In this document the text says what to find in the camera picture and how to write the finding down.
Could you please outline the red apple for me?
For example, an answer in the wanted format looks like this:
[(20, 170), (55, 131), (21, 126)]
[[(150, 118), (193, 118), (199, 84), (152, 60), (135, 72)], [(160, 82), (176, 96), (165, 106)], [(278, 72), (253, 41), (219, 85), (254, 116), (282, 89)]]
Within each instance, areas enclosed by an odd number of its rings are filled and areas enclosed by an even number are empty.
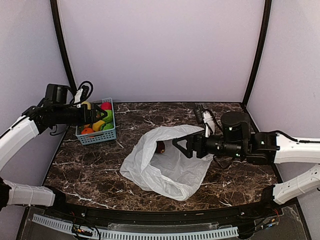
[(111, 102), (107, 101), (107, 102), (103, 102), (100, 106), (100, 108), (104, 111), (106, 110), (112, 110), (113, 109), (113, 105)]

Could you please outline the yellow fruit slice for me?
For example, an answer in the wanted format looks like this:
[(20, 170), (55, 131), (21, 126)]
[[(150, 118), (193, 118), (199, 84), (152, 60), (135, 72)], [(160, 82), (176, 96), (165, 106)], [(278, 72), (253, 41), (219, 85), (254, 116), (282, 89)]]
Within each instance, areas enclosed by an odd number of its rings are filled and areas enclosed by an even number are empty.
[(88, 101), (83, 101), (81, 105), (86, 106), (88, 110), (91, 110), (91, 103)]

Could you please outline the white plastic bag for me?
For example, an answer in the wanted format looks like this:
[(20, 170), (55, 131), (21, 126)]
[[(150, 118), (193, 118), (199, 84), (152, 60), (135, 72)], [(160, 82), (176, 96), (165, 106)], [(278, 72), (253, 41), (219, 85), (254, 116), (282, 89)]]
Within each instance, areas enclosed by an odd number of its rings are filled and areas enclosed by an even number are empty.
[[(201, 186), (210, 164), (211, 154), (197, 158), (185, 157), (172, 140), (201, 131), (199, 126), (160, 126), (145, 133), (124, 159), (120, 174), (144, 191), (176, 201), (189, 199)], [(157, 141), (163, 141), (165, 152), (155, 153)]]

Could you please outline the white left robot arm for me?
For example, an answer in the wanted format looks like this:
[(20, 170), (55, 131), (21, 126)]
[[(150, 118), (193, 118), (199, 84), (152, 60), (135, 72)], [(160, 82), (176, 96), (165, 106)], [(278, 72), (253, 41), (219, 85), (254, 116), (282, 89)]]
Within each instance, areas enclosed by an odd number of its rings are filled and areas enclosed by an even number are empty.
[[(93, 84), (84, 81), (70, 102), (67, 101), (71, 88), (67, 85), (48, 84), (44, 98), (25, 110), (21, 116), (0, 136), (0, 167), (4, 168), (10, 159), (29, 141), (47, 129), (58, 125), (83, 126), (100, 120), (97, 112), (105, 113), (98, 105), (88, 107), (84, 102), (93, 92)], [(0, 207), (45, 206), (60, 218), (71, 213), (65, 203), (66, 196), (54, 187), (31, 186), (9, 180), (0, 180)]]

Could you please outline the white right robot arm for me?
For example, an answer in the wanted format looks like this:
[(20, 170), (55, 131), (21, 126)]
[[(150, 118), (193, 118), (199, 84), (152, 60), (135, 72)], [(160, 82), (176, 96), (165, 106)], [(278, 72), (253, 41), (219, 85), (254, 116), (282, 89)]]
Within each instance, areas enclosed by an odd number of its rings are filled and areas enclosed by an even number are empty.
[(255, 205), (255, 213), (266, 217), (275, 208), (311, 190), (320, 188), (320, 140), (318, 138), (294, 138), (274, 130), (252, 133), (250, 116), (244, 112), (229, 111), (221, 118), (221, 135), (211, 134), (206, 128), (175, 138), (172, 144), (187, 158), (196, 153), (201, 159), (214, 156), (244, 159), (253, 165), (283, 163), (311, 163), (314, 166), (295, 178), (267, 186), (261, 201)]

